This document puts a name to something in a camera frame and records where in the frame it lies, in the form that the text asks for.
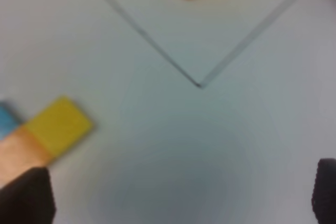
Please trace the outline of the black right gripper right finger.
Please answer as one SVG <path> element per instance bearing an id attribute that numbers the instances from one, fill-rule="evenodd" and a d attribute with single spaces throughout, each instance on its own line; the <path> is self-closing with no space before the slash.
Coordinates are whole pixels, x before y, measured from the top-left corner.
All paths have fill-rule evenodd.
<path id="1" fill-rule="evenodd" d="M 320 224 L 335 224 L 335 159 L 318 162 L 312 192 L 312 211 Z"/>

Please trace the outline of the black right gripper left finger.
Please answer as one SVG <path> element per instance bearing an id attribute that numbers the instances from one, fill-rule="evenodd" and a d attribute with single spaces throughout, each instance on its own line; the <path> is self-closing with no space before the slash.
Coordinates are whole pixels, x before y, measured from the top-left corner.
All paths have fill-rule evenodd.
<path id="1" fill-rule="evenodd" d="M 53 223 L 56 204 L 49 170 L 34 167 L 1 189 L 1 223 Z"/>

